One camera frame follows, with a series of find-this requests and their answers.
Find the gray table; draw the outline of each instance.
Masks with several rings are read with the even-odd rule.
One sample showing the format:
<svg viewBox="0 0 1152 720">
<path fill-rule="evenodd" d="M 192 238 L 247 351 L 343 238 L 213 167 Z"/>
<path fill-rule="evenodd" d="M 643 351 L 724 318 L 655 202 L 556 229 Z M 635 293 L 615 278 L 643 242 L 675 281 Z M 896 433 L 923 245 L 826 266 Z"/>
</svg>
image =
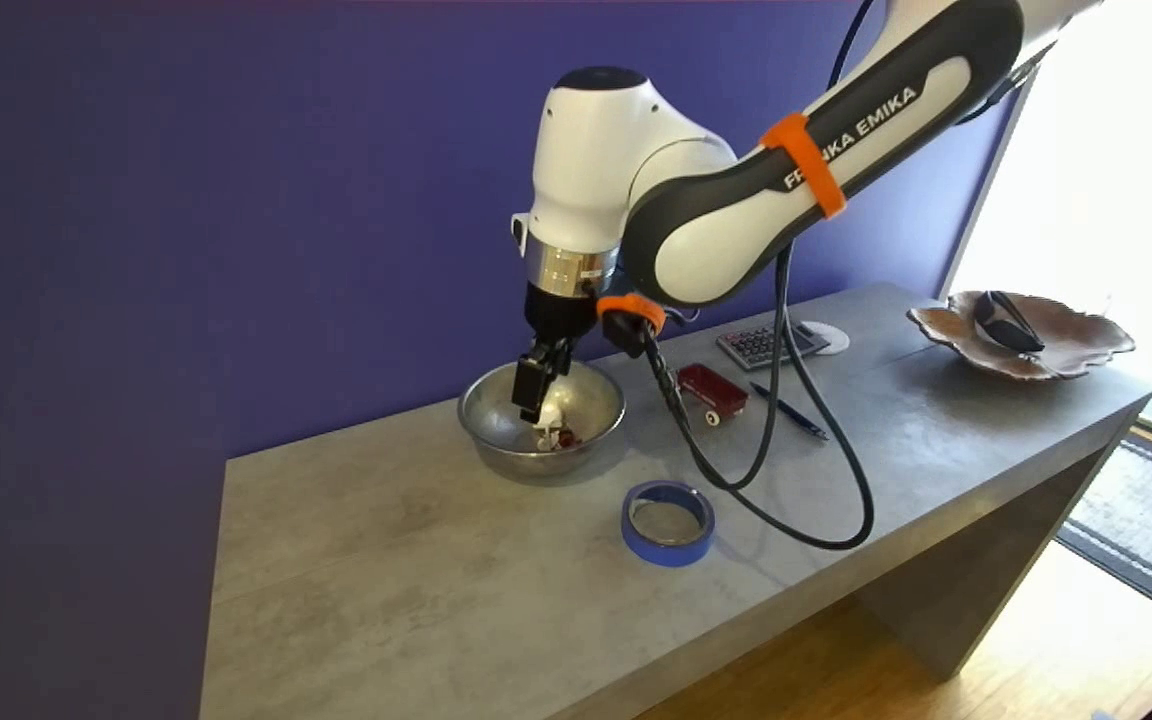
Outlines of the gray table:
<svg viewBox="0 0 1152 720">
<path fill-rule="evenodd" d="M 810 377 L 873 474 L 874 533 L 854 553 L 810 553 L 712 491 L 700 564 L 627 557 L 622 491 L 700 478 L 622 357 L 602 362 L 627 392 L 615 446 L 556 488 L 484 468 L 452 400 L 230 459 L 202 718 L 633 718 L 850 591 L 950 677 L 1152 388 L 1110 369 L 973 371 L 904 322 L 911 303 L 867 288 L 794 308 L 850 337 Z M 741 377 L 712 337 L 663 344 L 667 362 Z M 703 440 L 730 474 L 756 409 Z M 860 517 L 839 450 L 791 423 L 749 491 L 823 535 Z"/>
</svg>

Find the wooden floor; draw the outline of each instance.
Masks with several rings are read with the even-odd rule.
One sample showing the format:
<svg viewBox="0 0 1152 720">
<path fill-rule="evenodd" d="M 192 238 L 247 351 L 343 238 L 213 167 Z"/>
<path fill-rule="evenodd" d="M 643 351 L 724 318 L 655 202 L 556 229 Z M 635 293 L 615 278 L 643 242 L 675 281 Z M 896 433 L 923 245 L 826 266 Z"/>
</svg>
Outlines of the wooden floor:
<svg viewBox="0 0 1152 720">
<path fill-rule="evenodd" d="M 1124 720 L 1152 714 L 1152 601 L 1051 544 L 973 664 L 932 686 L 854 604 L 816 618 L 648 720 Z"/>
</svg>

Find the blue tape roll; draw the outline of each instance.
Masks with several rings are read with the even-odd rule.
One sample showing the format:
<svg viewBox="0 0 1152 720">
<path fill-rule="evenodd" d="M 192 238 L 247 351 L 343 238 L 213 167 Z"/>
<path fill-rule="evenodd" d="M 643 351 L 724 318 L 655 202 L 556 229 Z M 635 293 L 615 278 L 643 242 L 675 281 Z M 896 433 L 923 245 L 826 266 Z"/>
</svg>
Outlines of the blue tape roll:
<svg viewBox="0 0 1152 720">
<path fill-rule="evenodd" d="M 661 568 L 695 564 L 712 544 L 712 503 L 681 482 L 635 486 L 618 507 L 622 544 Z"/>
</svg>

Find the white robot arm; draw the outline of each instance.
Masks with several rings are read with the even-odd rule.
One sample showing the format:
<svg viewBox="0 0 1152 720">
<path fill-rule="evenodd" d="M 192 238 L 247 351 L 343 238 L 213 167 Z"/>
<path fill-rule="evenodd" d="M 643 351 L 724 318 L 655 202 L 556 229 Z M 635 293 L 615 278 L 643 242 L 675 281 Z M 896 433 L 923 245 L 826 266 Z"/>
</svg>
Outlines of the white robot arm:
<svg viewBox="0 0 1152 720">
<path fill-rule="evenodd" d="M 1090 6 L 888 0 L 888 24 L 850 76 L 741 162 L 648 76 L 567 71 L 544 99 L 530 211 L 511 218 L 536 333 L 515 366 L 520 415 L 536 420 L 590 323 L 602 322 L 635 357 L 635 337 L 663 323 L 661 303 L 730 295 L 845 196 L 1029 71 Z"/>
</svg>

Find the brown plate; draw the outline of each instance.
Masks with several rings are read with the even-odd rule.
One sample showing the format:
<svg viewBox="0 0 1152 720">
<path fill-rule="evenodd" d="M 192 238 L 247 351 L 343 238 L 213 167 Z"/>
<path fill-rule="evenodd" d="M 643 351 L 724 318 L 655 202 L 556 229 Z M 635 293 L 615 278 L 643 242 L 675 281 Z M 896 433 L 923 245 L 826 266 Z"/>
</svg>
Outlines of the brown plate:
<svg viewBox="0 0 1152 720">
<path fill-rule="evenodd" d="M 1107 318 L 1086 318 L 1049 295 L 1008 293 L 1044 340 L 1044 351 L 1020 357 L 977 330 L 977 295 L 983 293 L 954 293 L 942 303 L 911 308 L 906 322 L 968 366 L 1011 381 L 1084 377 L 1121 351 L 1134 351 L 1134 340 Z"/>
</svg>

